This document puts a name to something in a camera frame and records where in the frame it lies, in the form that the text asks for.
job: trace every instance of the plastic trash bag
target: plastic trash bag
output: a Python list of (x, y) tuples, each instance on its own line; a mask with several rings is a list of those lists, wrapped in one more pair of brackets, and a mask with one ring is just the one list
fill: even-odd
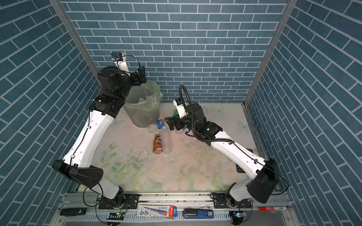
[(159, 105), (163, 98), (160, 87), (154, 81), (133, 86), (128, 94), (124, 108), (133, 124), (146, 127), (159, 119)]

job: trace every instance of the floral mat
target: floral mat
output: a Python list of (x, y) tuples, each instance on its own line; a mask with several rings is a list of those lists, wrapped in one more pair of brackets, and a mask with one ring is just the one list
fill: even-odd
[[(201, 103), (208, 121), (221, 126), (234, 140), (257, 154), (241, 104)], [(172, 103), (160, 104), (160, 119), (173, 115)], [(154, 133), (133, 125), (122, 108), (106, 130), (92, 165), (125, 191), (223, 191), (248, 179), (220, 151), (170, 132), (171, 151), (152, 153)]]

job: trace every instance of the empty plastic bottle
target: empty plastic bottle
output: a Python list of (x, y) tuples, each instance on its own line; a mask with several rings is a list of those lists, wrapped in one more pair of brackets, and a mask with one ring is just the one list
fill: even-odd
[(162, 142), (162, 151), (164, 154), (171, 154), (171, 143), (170, 143), (170, 130), (163, 126), (160, 130), (160, 137)]
[(156, 130), (162, 129), (162, 127), (166, 126), (166, 122), (162, 119), (158, 120), (157, 122), (151, 123), (150, 125), (146, 126), (146, 129), (149, 133), (155, 132)]

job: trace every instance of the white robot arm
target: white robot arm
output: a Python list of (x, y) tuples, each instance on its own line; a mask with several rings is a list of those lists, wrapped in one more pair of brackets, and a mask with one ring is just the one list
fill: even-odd
[[(140, 67), (138, 73), (129, 73), (123, 57), (116, 54), (114, 63), (117, 66), (99, 71), (98, 79), (103, 92), (90, 106), (89, 117), (69, 152), (62, 160), (55, 160), (52, 166), (69, 179), (109, 199), (114, 208), (123, 205), (123, 189), (109, 181), (103, 175), (103, 170), (92, 166), (91, 162), (100, 139), (123, 106), (131, 86), (146, 82), (144, 67)], [(181, 85), (180, 91), (181, 88), (188, 97), (185, 87)], [(169, 128), (191, 129), (198, 140), (224, 153), (250, 177), (246, 183), (234, 184), (227, 191), (231, 206), (250, 197), (265, 203), (278, 183), (276, 162), (273, 159), (266, 161), (232, 140), (221, 127), (206, 120), (197, 103), (191, 103), (189, 97), (188, 101), (189, 105), (186, 106), (181, 93), (180, 98), (174, 101), (179, 115), (165, 118)]]

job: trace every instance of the brick wall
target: brick wall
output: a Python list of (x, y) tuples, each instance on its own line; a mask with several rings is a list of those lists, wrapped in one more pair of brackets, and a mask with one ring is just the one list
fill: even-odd
[(74, 183), (51, 168), (100, 87), (48, 0), (0, 1), (0, 225), (50, 223)]
[(362, 2), (299, 0), (249, 105), (301, 225), (362, 224)]
[(62, 1), (99, 68), (110, 65), (112, 51), (126, 52), (146, 66), (164, 101), (182, 83), (203, 102), (244, 100), (286, 2)]

